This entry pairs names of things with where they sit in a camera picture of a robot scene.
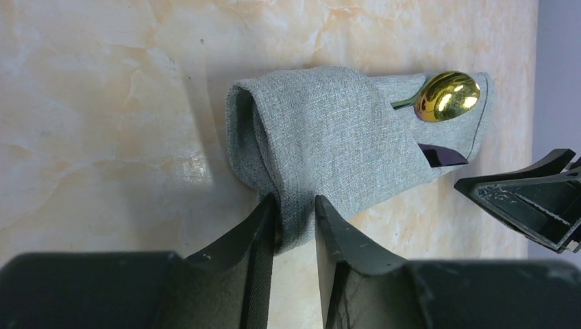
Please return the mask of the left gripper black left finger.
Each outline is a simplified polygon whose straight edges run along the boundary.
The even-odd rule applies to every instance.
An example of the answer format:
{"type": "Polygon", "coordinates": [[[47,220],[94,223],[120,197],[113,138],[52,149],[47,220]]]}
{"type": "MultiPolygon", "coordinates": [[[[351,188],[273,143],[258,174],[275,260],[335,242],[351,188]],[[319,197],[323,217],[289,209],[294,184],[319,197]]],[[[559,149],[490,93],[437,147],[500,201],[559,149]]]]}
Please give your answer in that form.
{"type": "Polygon", "coordinates": [[[2,328],[266,328],[277,203],[188,256],[28,253],[1,268],[2,328]]]}

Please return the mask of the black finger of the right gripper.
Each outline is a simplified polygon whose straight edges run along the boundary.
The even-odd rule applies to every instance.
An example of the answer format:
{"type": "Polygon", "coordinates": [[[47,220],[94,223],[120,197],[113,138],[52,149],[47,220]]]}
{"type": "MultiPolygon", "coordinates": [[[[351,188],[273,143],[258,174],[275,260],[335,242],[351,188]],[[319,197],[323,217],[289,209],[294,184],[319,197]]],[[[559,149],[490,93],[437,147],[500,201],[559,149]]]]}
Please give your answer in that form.
{"type": "Polygon", "coordinates": [[[571,149],[518,171],[462,178],[454,188],[527,239],[557,254],[580,251],[580,158],[571,149]]]}

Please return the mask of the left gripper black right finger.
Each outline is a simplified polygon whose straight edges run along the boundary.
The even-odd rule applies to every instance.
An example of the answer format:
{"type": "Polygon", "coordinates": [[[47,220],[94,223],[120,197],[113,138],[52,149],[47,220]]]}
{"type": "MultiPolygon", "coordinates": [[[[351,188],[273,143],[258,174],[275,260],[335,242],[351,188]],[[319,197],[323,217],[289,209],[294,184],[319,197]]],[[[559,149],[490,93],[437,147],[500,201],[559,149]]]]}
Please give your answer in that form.
{"type": "Polygon", "coordinates": [[[325,328],[579,328],[580,271],[555,260],[407,260],[314,202],[325,328]]]}

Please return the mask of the iridescent purple knife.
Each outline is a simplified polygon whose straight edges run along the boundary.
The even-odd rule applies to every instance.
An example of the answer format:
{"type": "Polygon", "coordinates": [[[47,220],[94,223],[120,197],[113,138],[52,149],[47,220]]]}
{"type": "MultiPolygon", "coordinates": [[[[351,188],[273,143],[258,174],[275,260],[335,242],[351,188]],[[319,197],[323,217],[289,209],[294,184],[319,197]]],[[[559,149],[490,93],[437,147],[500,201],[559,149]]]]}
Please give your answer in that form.
{"type": "Polygon", "coordinates": [[[438,145],[418,144],[432,168],[467,165],[469,161],[458,151],[438,145]]]}

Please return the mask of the iridescent purple spoon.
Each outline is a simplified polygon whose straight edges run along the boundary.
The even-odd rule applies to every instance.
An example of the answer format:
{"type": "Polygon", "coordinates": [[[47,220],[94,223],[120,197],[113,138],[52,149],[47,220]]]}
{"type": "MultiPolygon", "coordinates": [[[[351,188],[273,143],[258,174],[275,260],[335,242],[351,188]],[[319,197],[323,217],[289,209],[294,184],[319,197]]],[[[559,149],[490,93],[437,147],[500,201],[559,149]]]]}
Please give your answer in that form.
{"type": "Polygon", "coordinates": [[[391,104],[399,110],[413,107],[422,121],[437,123],[470,111],[480,98],[480,85],[468,74],[445,71],[426,80],[412,97],[391,104]]]}

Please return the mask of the grey cloth napkin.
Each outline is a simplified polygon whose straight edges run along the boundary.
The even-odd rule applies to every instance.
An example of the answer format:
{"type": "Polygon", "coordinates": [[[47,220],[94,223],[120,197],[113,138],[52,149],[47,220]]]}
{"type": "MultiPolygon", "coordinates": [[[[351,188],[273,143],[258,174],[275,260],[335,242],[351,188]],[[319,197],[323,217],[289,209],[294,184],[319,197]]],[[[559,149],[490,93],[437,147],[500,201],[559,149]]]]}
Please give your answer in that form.
{"type": "Polygon", "coordinates": [[[326,196],[344,218],[451,171],[433,168],[421,145],[475,160],[495,85],[474,73],[480,100],[440,123],[392,103],[415,94],[427,73],[368,77],[341,66],[276,71],[234,82],[225,103],[227,154],[235,175],[280,207],[275,253],[314,238],[314,199],[326,196]]]}

